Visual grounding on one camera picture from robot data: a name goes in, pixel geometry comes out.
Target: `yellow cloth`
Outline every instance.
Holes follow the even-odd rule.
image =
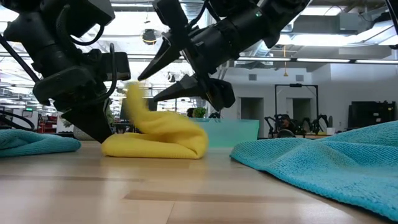
[[[208,147],[206,132],[187,117],[167,111],[149,111],[138,84],[127,92],[129,117],[145,134],[114,134],[102,151],[115,157],[200,159]]]

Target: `plastic container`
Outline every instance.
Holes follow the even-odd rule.
[[[192,118],[209,137],[209,147],[234,147],[245,141],[256,141],[260,122],[258,120],[230,120]]]

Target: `teal towel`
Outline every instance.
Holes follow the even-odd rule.
[[[0,131],[0,157],[73,152],[80,146],[80,141],[76,139],[53,134],[37,134],[17,129]]]
[[[231,157],[324,197],[398,221],[398,121],[324,139],[270,139]]]

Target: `light wood surface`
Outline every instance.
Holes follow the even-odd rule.
[[[210,149],[202,160],[74,153],[0,160],[2,224],[385,223]]]

